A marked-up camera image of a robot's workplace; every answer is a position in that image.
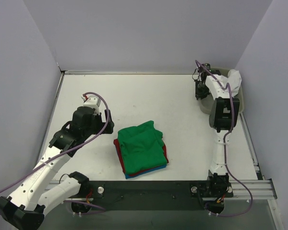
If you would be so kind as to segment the blue t shirt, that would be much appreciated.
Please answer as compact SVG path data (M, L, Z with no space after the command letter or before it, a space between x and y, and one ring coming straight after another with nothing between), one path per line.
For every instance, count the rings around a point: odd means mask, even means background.
M166 168L166 164L165 165L161 165L161 166L157 166L157 167L154 167L154 168L151 168L151 169L146 169L146 170L143 170L143 171L139 171L137 173L134 173L134 174L125 174L125 179L131 179L131 178L135 178L135 177L138 177L140 175L143 175L143 174L147 174L147 173L151 173L151 172L154 172L154 171L157 171L157 170L161 170L161 169L164 169Z

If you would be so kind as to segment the grey plastic tray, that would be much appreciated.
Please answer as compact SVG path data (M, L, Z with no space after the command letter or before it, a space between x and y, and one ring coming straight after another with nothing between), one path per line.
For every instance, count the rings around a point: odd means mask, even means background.
M225 77L228 77L229 76L229 72L234 70L234 69L224 69L224 68L212 68L212 70L215 70L215 69L218 69L220 71L220 73L223 76L225 76ZM239 101L240 101L240 107L239 107L239 114L240 114L240 113L243 112L243 110L245 108L242 85L240 85L239 91L234 96L234 98L238 98ZM214 102L212 95L208 95L204 99L199 99L198 102L199 102L200 110L204 114L208 114L209 115L211 113L212 105L213 105L213 102Z

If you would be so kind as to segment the white t shirt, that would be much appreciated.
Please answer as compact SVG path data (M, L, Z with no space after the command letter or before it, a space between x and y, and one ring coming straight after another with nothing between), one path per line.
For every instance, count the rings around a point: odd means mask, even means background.
M227 83L230 85L231 95L233 97L239 93L242 78L238 70L230 69L227 76L217 75L216 78L222 84L223 88L226 87Z

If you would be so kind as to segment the green t shirt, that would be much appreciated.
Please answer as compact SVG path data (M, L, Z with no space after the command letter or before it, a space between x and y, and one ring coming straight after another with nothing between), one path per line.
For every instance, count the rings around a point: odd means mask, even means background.
M168 163L164 156L163 133L155 129L152 120L119 130L118 143L128 175Z

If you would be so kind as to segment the red t shirt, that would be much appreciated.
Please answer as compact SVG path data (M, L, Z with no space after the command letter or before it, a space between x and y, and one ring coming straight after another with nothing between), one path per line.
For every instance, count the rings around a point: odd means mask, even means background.
M119 142L118 142L118 139L115 139L114 141L113 141L113 144L114 144L114 146L115 146L115 148L116 148L116 153L117 153L117 156L118 156L118 159L119 159L119 161L120 161L120 165L121 165L121 168L122 168L122 171L123 171L123 173L124 173L124 175L125 174L127 174L126 173L126 171L125 171L125 166L124 166L124 161L123 161L123 158L122 158L122 155L121 155L121 150L120 150L120 145L119 145ZM163 149L163 152L164 152L164 157L165 157L165 159L166 159L166 161L167 161L167 163L166 163L166 165L169 163L169 160L168 160L168 157L167 157L167 149L166 149L166 145L164 144L164 146L162 147L162 149Z

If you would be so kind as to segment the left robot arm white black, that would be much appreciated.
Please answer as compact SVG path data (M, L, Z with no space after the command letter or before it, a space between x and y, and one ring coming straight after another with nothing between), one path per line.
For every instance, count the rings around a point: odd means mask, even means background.
M19 230L37 230L45 216L65 199L83 197L89 191L89 178L72 172L61 184L46 191L46 187L61 167L77 150L101 134L112 134L114 123L109 109L102 121L98 109L80 106L72 120L57 131L32 173L20 181L20 186L7 197L0 197L0 215Z

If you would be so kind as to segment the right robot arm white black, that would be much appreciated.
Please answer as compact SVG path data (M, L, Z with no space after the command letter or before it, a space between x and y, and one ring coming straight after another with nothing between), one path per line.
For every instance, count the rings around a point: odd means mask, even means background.
M209 114L209 125L214 131L214 150L210 169L209 184L206 192L220 203L228 193L229 171L227 151L230 134L238 119L240 101L232 96L229 83L221 81L220 72L211 70L210 64L196 61L198 77L194 79L195 98L198 101L211 96L213 99Z

